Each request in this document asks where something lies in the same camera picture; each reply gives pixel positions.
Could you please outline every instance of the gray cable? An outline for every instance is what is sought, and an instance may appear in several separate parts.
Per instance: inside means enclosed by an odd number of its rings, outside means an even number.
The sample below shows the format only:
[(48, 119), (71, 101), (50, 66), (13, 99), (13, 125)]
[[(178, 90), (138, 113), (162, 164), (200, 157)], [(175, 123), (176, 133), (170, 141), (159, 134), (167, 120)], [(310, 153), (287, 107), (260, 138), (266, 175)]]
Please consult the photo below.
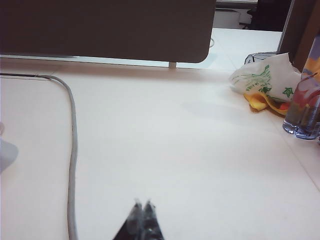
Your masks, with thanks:
[(17, 74), (17, 73), (0, 73), (2, 76), (13, 77), (31, 77), (44, 78), (49, 81), (61, 84), (68, 92), (71, 105), (71, 134), (72, 134), (72, 148), (69, 164), (69, 181), (68, 181), (68, 197), (67, 197), (67, 224), (69, 240), (78, 240), (76, 213), (75, 213), (75, 195), (76, 195), (76, 165), (78, 155), (78, 133), (77, 133), (77, 119), (76, 106), (73, 94), (70, 87), (60, 78), (51, 75), (36, 75), (36, 74)]
[(210, 44), (209, 48), (212, 48), (215, 45), (215, 40), (211, 37), (210, 42), (212, 41), (212, 44)]

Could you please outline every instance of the clear plastic bottle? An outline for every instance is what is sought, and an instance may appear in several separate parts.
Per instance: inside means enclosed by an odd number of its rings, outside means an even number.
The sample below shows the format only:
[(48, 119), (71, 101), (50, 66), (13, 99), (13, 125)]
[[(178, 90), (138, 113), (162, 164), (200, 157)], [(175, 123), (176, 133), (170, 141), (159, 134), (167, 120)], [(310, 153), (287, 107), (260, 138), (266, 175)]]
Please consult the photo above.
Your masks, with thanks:
[(300, 139), (312, 140), (320, 135), (320, 32), (313, 41), (282, 127)]
[(283, 128), (301, 139), (315, 139), (320, 130), (320, 83), (313, 75), (302, 75), (290, 108), (283, 121)]

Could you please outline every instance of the green printed logo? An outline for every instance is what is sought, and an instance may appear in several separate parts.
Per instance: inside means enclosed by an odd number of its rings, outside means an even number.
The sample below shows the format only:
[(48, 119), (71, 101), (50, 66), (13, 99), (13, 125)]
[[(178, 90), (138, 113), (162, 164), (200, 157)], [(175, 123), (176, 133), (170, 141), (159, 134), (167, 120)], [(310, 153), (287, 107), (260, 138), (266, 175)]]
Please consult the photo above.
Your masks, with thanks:
[(290, 96), (292, 94), (294, 94), (293, 90), (292, 90), (292, 87), (285, 87), (285, 90), (283, 91), (284, 95), (286, 95), (288, 98), (290, 98)]
[(234, 81), (234, 84), (236, 84), (240, 80), (245, 80), (246, 91), (249, 92), (254, 87), (260, 87), (258, 91), (266, 94), (272, 89), (272, 85), (270, 84), (271, 79), (270, 66), (267, 65), (265, 66), (264, 71), (260, 74), (238, 75), (235, 76), (232, 81)]

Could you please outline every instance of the plastic bag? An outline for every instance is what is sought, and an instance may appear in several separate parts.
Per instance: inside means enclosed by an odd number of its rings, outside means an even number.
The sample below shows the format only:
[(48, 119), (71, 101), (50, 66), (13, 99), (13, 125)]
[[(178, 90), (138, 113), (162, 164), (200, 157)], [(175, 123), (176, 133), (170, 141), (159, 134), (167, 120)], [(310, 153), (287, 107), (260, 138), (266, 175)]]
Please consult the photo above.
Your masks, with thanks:
[(243, 65), (229, 78), (234, 91), (265, 93), (277, 102), (290, 102), (300, 79), (301, 73), (291, 65), (288, 53)]

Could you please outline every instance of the yellow cloth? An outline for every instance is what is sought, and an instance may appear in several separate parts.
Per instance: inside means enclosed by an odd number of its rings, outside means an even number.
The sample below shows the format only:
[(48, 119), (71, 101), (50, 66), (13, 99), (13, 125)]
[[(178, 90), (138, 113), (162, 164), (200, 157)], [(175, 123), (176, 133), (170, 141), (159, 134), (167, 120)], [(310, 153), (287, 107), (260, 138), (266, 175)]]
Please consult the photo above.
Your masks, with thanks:
[(254, 94), (244, 93), (243, 95), (244, 98), (249, 102), (250, 106), (258, 112), (260, 112), (263, 109), (266, 109), (267, 107), (270, 107), (271, 109), (273, 109), (281, 115), (285, 116), (287, 114), (287, 109), (280, 109), (281, 104), (276, 103), (271, 98), (267, 97), (267, 95), (263, 92), (257, 92)]

